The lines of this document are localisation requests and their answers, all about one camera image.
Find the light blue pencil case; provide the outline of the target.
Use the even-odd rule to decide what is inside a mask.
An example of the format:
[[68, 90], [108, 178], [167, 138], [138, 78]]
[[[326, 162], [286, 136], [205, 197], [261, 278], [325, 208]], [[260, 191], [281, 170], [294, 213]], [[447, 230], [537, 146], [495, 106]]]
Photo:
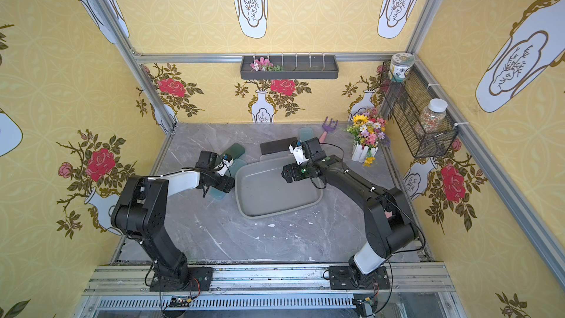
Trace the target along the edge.
[[299, 140], [300, 141], [308, 141], [314, 138], [314, 131], [311, 127], [302, 127], [299, 130]]

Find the dark green pencil case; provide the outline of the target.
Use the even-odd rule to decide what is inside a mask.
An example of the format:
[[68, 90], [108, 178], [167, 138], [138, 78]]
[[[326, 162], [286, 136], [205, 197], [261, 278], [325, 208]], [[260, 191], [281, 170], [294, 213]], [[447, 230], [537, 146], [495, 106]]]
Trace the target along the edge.
[[222, 153], [221, 159], [231, 162], [231, 160], [240, 158], [244, 153], [245, 148], [239, 143], [234, 143]]

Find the grey plastic storage tray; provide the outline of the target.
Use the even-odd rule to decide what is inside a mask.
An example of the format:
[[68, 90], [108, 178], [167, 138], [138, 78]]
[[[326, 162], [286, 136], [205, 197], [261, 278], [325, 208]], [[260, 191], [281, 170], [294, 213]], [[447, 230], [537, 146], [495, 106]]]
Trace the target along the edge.
[[282, 177], [284, 166], [294, 162], [294, 157], [287, 155], [250, 163], [236, 172], [235, 198], [244, 217], [277, 216], [320, 202], [323, 191], [309, 180], [287, 183]]

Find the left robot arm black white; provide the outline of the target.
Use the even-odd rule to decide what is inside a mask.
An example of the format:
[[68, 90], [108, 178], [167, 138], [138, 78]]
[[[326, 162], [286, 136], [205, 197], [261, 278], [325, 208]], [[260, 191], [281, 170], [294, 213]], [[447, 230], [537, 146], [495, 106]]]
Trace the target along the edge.
[[165, 228], [168, 198], [191, 189], [200, 189], [204, 194], [211, 188], [230, 193], [235, 186], [230, 167], [237, 157], [233, 153], [202, 151], [193, 167], [164, 175], [133, 175], [127, 180], [110, 215], [110, 224], [141, 245], [160, 281], [179, 288], [191, 281], [187, 258]]

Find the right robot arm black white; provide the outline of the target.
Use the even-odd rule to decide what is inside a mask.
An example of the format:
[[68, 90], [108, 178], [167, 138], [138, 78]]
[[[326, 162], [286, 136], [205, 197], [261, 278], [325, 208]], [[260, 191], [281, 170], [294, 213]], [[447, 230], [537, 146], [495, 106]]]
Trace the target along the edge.
[[318, 178], [350, 198], [363, 212], [366, 244], [350, 259], [350, 275], [359, 281], [371, 275], [404, 247], [423, 234], [403, 191], [386, 189], [354, 172], [336, 155], [327, 155], [318, 138], [293, 141], [289, 151], [295, 162], [284, 166], [287, 183]]

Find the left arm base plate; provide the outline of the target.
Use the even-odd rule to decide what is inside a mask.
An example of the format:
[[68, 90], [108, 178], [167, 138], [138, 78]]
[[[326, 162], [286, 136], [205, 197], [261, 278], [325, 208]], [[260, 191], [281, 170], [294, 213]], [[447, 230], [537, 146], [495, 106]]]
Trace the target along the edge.
[[208, 266], [183, 267], [175, 273], [156, 269], [149, 287], [151, 292], [207, 292], [213, 278]]

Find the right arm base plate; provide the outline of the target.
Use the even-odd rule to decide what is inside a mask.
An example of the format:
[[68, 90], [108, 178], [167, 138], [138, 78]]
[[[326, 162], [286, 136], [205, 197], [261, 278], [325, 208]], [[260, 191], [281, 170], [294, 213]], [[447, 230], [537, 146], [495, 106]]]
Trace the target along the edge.
[[387, 290], [391, 288], [390, 276], [384, 266], [378, 267], [368, 275], [352, 266], [330, 266], [328, 268], [332, 290]]

